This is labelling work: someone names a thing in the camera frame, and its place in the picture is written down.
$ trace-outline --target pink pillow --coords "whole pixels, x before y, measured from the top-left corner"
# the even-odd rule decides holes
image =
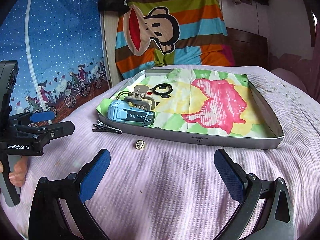
[[[283,68],[276,68],[274,70],[271,70],[271,73],[283,79],[284,81],[287,81],[291,85],[294,85],[303,92],[308,93],[304,83],[300,80],[300,78],[297,77],[296,74],[292,73],[291,71],[285,70]]]

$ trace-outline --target metal button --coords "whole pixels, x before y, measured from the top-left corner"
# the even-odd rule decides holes
[[[76,173],[70,173],[67,178],[70,179],[70,180],[73,180],[73,179],[76,178],[76,176],[77,176]]]
[[[257,176],[255,174],[253,174],[253,173],[250,173],[249,174],[249,179],[256,180]]]
[[[48,181],[48,179],[46,178],[46,177],[41,177],[40,179],[39,179],[39,183],[45,183],[45,182],[47,182]]]
[[[284,184],[284,179],[278,178],[279,183]]]
[[[136,148],[138,150],[143,150],[146,146],[146,143],[143,140],[136,141]]]

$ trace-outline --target monkey face print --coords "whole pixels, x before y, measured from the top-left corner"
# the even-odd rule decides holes
[[[154,41],[163,55],[175,50],[175,43],[180,37],[177,19],[169,14],[167,7],[155,7],[147,16],[141,10],[130,6],[130,11],[123,19],[124,37],[129,49],[136,56],[141,56]]]

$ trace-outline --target white zipper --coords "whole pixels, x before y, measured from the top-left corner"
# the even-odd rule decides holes
[[[25,24],[24,24],[24,37],[25,37],[25,40],[26,40],[27,59],[28,59],[28,65],[29,65],[29,70],[30,70],[32,81],[33,81],[33,85],[35,86],[36,93],[37,93],[38,98],[40,100],[41,107],[42,107],[43,111],[47,111],[47,107],[44,104],[44,100],[42,98],[42,94],[41,94],[40,89],[38,87],[38,81],[37,81],[37,78],[36,78],[36,73],[35,73],[35,70],[33,68],[33,63],[32,63],[32,59],[31,59],[30,44],[29,44],[29,15],[30,15],[30,7],[31,7],[31,0],[28,0],[27,11],[26,11],[26,19],[25,19]]]

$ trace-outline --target small jewel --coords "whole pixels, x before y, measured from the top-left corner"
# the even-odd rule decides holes
[[[146,146],[146,143],[143,140],[136,141],[136,148],[138,150],[143,150]]]

